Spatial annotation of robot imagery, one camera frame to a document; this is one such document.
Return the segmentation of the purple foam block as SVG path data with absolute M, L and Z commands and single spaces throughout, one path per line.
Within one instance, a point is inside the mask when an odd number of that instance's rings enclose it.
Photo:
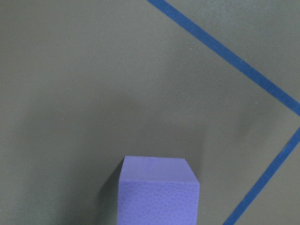
M 125 156 L 117 224 L 195 225 L 200 183 L 183 158 Z

